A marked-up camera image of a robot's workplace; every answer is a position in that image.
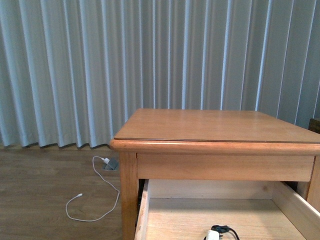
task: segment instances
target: white curtain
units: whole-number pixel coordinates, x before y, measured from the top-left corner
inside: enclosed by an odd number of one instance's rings
[[[320,1],[0,0],[0,143],[108,144],[137,108],[320,117]]]

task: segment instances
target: nightstand top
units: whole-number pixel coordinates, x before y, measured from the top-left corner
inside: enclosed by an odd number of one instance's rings
[[[320,143],[320,134],[258,111],[138,109],[115,140]]]

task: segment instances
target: table leg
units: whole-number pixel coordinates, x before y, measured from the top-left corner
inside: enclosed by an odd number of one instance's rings
[[[138,214],[137,154],[120,152],[122,239],[135,239],[135,223]]]
[[[314,159],[310,188],[306,201],[320,212],[320,156],[316,156]]]

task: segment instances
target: electrical outlet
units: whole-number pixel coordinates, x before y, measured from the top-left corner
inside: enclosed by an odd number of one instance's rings
[[[119,170],[119,162],[115,157],[110,158],[108,164],[103,164],[103,170],[116,171]]]

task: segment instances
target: white cable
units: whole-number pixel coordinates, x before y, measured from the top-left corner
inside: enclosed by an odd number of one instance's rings
[[[98,221],[98,220],[104,218],[104,217],[105,217],[106,215],[108,215],[109,213],[111,213],[111,212],[115,209],[115,207],[116,207],[116,205],[117,205],[117,203],[118,203],[120,191],[119,191],[118,189],[116,189],[115,186],[113,186],[110,182],[108,182],[107,180],[105,180],[105,179],[100,175],[100,173],[97,172],[97,170],[96,170],[96,168],[95,168],[95,162],[94,162],[94,161],[95,161],[95,158],[100,158],[100,159],[102,159],[106,164],[108,164],[109,159],[108,159],[108,158],[102,158],[102,157],[100,157],[100,156],[94,156],[94,157],[92,158],[92,166],[93,166],[93,170],[100,176],[100,178],[102,178],[103,181],[105,181],[107,184],[109,184],[111,187],[113,187],[114,190],[116,190],[116,191],[118,192],[118,194],[117,194],[117,196],[116,196],[116,200],[115,200],[114,206],[113,206],[113,208],[112,208],[110,211],[106,212],[106,213],[103,214],[101,217],[99,217],[99,218],[97,218],[97,219],[94,219],[94,220],[84,220],[84,219],[78,219],[78,218],[71,217],[71,216],[69,215],[69,213],[68,213],[68,204],[69,204],[72,200],[74,200],[74,199],[76,199],[76,198],[78,198],[78,197],[81,197],[83,194],[80,193],[80,194],[78,194],[77,196],[71,198],[71,199],[66,203],[66,205],[65,205],[66,215],[67,215],[70,219],[72,219],[72,220],[76,220],[76,221],[80,221],[80,222],[95,222],[95,221]]]

